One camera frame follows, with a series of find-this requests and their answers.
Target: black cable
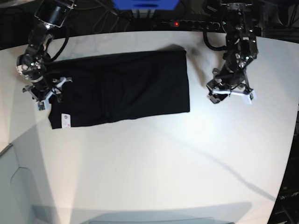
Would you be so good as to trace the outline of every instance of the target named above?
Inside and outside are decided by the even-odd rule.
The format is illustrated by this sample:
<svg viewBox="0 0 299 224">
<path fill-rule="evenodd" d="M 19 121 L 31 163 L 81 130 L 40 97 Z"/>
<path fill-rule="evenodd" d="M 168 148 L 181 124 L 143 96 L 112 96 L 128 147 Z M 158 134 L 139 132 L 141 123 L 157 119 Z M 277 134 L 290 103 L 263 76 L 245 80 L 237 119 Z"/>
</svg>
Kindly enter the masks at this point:
<svg viewBox="0 0 299 224">
<path fill-rule="evenodd" d="M 47 77 L 49 75 L 52 75 L 52 74 L 60 74 L 60 70 L 51 70 L 51 71 L 48 71 L 46 73 L 43 74 L 44 77 Z"/>
<path fill-rule="evenodd" d="M 50 85 L 48 84 L 48 81 L 45 79 L 45 77 L 42 75 L 43 80 L 46 84 L 46 86 L 48 87 L 48 89 L 53 93 L 53 95 L 57 98 L 57 100 L 60 102 L 61 101 L 61 96 L 57 95 L 56 91 L 53 91 L 53 89 L 50 87 Z"/>
<path fill-rule="evenodd" d="M 14 10 L 14 9 L 16 9 L 16 10 L 20 10 L 21 12 L 21 14 L 25 14 L 25 11 L 24 11 L 24 9 L 23 8 L 21 8 L 21 7 L 8 7 L 8 8 L 2 8 L 2 12 L 0 13 L 0 16 L 2 16 L 2 15 L 4 15 L 5 13 L 6 13 L 6 11 L 7 10 Z"/>
<path fill-rule="evenodd" d="M 289 29 L 286 28 L 286 30 L 275 30 L 275 29 L 269 30 L 268 31 L 270 34 L 269 38 L 292 38 L 292 37 L 296 38 L 296 37 L 298 37 L 298 36 L 290 36 L 290 35 L 292 33 L 299 32 L 299 27 L 291 27 Z"/>
<path fill-rule="evenodd" d="M 263 29 L 262 31 L 266 31 L 266 32 L 299 32 L 299 27 L 289 27 L 289 28 L 278 28 L 278 29 L 274 29 L 274 28 L 269 28 L 269 29 Z"/>
<path fill-rule="evenodd" d="M 85 11 L 85 10 L 93 10 L 93 9 L 97 9 L 97 8 L 103 8 L 103 6 L 94 6 L 94 7 L 90 7 L 90 8 L 74 8 L 74 9 L 78 10 L 78 11 Z"/>
<path fill-rule="evenodd" d="M 297 40 L 297 38 L 299 38 L 299 36 L 271 36 L 272 39 L 282 39 L 282 40 Z"/>
<path fill-rule="evenodd" d="M 105 24 L 106 24 L 106 20 L 108 18 L 109 14 L 108 14 L 108 10 L 106 10 L 103 15 L 95 22 L 95 24 L 93 25 L 93 33 L 94 34 L 100 34 L 104 28 L 105 28 Z M 100 30 L 96 30 L 96 26 L 102 21 L 102 19 L 104 18 L 104 21 L 102 23 L 102 27 Z"/>
<path fill-rule="evenodd" d="M 59 100 L 58 100 L 58 102 L 61 102 L 62 101 L 62 98 L 63 98 L 63 95 L 62 95 L 62 90 L 61 89 L 59 89 L 57 86 L 54 86 L 54 91 L 55 91 L 55 93 L 56 93 L 56 90 L 55 89 L 57 89 L 59 92 L 60 92 L 60 95 L 59 95 Z"/>
<path fill-rule="evenodd" d="M 296 4 L 296 5 L 294 6 L 294 9 L 293 9 L 293 12 L 292 12 L 292 15 L 291 15 L 291 19 L 290 19 L 289 26 L 292 25 L 292 22 L 293 22 L 293 20 L 295 19 L 297 9 L 298 9 L 298 4 Z"/>
<path fill-rule="evenodd" d="M 211 50 L 214 50 L 214 51 L 223 51 L 223 50 L 226 50 L 227 47 L 226 46 L 222 46 L 222 47 L 214 47 L 210 44 L 209 42 L 209 39 L 207 37 L 207 31 L 204 29 L 203 30 L 203 36 L 204 36 L 204 42 L 206 44 L 206 46 L 211 49 Z"/>
<path fill-rule="evenodd" d="M 294 25 L 295 22 L 297 22 L 299 20 L 299 17 L 292 23 L 292 25 Z"/>
<path fill-rule="evenodd" d="M 65 46 L 67 45 L 67 42 L 69 41 L 70 38 L 70 31 L 69 28 L 67 26 L 65 26 L 65 40 L 63 45 L 61 46 L 61 48 L 59 49 L 59 51 L 55 54 L 54 57 L 52 57 L 50 60 L 48 60 L 47 62 L 53 62 L 55 61 L 59 55 L 63 52 L 63 50 L 65 49 Z"/>
<path fill-rule="evenodd" d="M 101 2 L 100 0 L 94 0 L 97 3 L 99 3 L 101 6 L 103 6 L 104 8 L 106 8 L 109 12 L 111 12 L 113 15 L 119 16 L 119 13 L 117 11 L 114 11 L 112 8 L 110 8 L 108 5 L 106 5 L 105 3 Z"/>
<path fill-rule="evenodd" d="M 247 91 L 249 91 L 249 87 L 245 84 L 245 83 L 240 83 L 237 86 L 235 86 L 234 88 L 232 88 L 230 91 L 233 91 L 234 89 L 238 88 L 239 86 L 243 85 L 243 87 L 245 87 L 245 89 Z"/>
<path fill-rule="evenodd" d="M 183 1 L 180 1 L 179 3 L 181 3 L 183 5 L 183 7 L 184 7 L 184 13 L 178 19 L 175 19 L 175 20 L 181 20 L 181 19 L 183 19 L 184 16 L 186 15 L 186 12 L 187 12 L 187 6 L 186 6 L 186 4 Z"/>
<path fill-rule="evenodd" d="M 297 222 L 295 222 L 295 220 L 293 219 L 293 217 L 290 215 L 290 212 L 288 211 L 288 209 L 285 206 L 281 206 L 283 211 L 285 212 L 286 216 L 289 218 L 290 223 L 291 224 L 296 224 Z"/>
</svg>

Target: folded black garment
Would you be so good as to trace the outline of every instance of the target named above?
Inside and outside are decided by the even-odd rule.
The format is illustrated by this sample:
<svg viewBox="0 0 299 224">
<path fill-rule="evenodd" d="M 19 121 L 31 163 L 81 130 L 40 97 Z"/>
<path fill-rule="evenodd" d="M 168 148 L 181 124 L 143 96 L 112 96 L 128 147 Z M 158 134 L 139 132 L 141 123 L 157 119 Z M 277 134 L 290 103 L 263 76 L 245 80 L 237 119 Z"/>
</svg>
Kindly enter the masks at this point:
<svg viewBox="0 0 299 224">
<path fill-rule="evenodd" d="M 48 64 L 51 78 L 71 77 L 62 102 L 51 97 L 52 128 L 93 126 L 190 111 L 186 52 L 152 51 Z"/>
</svg>

